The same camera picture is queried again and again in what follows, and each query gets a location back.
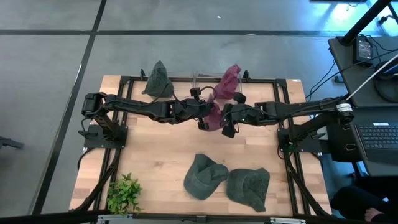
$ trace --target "person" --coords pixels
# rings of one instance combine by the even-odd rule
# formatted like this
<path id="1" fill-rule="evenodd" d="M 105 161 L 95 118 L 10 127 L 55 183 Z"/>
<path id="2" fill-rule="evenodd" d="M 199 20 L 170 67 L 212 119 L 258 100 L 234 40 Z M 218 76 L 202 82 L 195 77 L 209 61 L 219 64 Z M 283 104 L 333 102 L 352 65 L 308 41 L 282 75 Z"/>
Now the person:
<path id="1" fill-rule="evenodd" d="M 347 219 L 398 223 L 398 177 L 359 177 L 339 189 L 330 205 Z"/>

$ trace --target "keyboard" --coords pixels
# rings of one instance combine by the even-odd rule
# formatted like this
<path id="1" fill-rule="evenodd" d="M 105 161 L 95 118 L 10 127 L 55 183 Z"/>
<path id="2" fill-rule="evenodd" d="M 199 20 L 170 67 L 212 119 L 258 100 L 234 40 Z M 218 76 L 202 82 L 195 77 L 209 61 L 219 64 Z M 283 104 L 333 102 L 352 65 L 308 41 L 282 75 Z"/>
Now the keyboard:
<path id="1" fill-rule="evenodd" d="M 398 123 L 374 123 L 357 125 L 365 149 L 398 150 Z"/>

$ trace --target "green cloth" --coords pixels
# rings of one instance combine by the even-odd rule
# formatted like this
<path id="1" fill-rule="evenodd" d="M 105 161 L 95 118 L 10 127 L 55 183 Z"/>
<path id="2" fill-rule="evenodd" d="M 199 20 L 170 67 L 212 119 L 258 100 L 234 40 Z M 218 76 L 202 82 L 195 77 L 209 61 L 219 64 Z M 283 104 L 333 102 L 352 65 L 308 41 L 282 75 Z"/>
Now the green cloth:
<path id="1" fill-rule="evenodd" d="M 204 154 L 196 154 L 184 179 L 184 187 L 197 199 L 208 198 L 226 180 L 228 168 L 217 164 Z"/>
<path id="2" fill-rule="evenodd" d="M 256 212 L 266 210 L 269 173 L 265 169 L 235 169 L 229 173 L 226 194 L 234 202 L 252 207 Z"/>
<path id="3" fill-rule="evenodd" d="M 142 91 L 142 94 L 168 98 L 173 95 L 173 92 L 174 86 L 169 78 L 167 78 L 166 67 L 164 67 L 161 61 L 158 61 L 148 77 L 147 85 L 145 86 L 145 90 Z"/>

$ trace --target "purple fabric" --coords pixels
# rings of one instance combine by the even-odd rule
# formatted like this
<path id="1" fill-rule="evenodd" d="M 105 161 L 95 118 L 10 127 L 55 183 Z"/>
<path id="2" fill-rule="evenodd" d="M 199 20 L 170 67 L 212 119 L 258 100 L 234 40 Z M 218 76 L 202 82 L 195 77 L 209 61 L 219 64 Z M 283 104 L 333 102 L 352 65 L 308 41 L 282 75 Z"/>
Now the purple fabric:
<path id="1" fill-rule="evenodd" d="M 238 87 L 238 74 L 241 72 L 241 68 L 238 65 L 233 65 L 227 69 L 221 81 L 215 86 L 217 99 L 232 99 L 235 94 L 236 87 Z"/>
<path id="2" fill-rule="evenodd" d="M 210 94 L 207 102 L 211 102 L 213 100 L 213 95 Z M 205 117 L 203 120 L 209 124 L 209 129 L 207 131 L 216 131 L 221 128 L 221 110 L 217 103 L 214 103 L 214 107 L 211 108 L 210 115 Z"/>

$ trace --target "wooden tabletop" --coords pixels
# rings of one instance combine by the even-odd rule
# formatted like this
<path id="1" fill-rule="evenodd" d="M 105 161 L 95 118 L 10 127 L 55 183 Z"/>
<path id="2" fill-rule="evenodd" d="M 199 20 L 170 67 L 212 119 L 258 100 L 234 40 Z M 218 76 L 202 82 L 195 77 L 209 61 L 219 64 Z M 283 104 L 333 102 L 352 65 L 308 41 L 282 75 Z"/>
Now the wooden tabletop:
<path id="1" fill-rule="evenodd" d="M 100 91 L 117 94 L 120 76 L 103 77 Z M 146 82 L 134 82 L 132 99 L 152 101 L 148 95 L 142 95 Z M 173 82 L 178 98 L 188 97 L 189 82 Z M 215 86 L 216 83 L 197 83 L 197 86 Z M 287 80 L 287 89 L 291 103 L 305 101 L 300 80 Z M 211 90 L 205 90 L 202 97 L 208 98 Z M 243 83 L 242 93 L 246 95 L 246 104 L 274 101 L 271 84 Z M 295 118 L 300 124 L 308 117 Z M 132 173 L 138 178 L 143 190 L 139 197 L 139 206 L 146 213 L 207 214 L 207 215 L 280 215 L 291 216 L 289 188 L 285 164 L 277 156 L 278 125 L 255 127 L 240 125 L 240 132 L 234 138 L 227 138 L 221 130 L 207 132 L 197 128 L 197 122 L 187 121 L 177 125 L 160 124 L 137 114 L 127 117 L 129 132 L 126 147 L 122 150 L 118 177 Z M 226 182 L 222 182 L 206 200 L 193 198 L 183 187 L 183 180 L 193 162 L 195 154 L 203 153 L 215 162 L 224 164 L 229 170 L 246 168 L 265 168 L 271 179 L 266 196 L 266 211 L 255 212 L 251 207 L 232 202 L 226 196 Z M 93 190 L 100 176 L 104 149 L 94 149 L 82 160 L 73 191 L 70 208 L 76 208 Z M 300 153 L 304 179 L 307 188 L 324 210 L 331 213 L 326 193 L 325 181 L 319 160 L 313 155 Z M 104 187 L 100 208 L 104 208 L 108 184 Z M 298 209 L 303 213 L 300 191 L 295 186 Z"/>

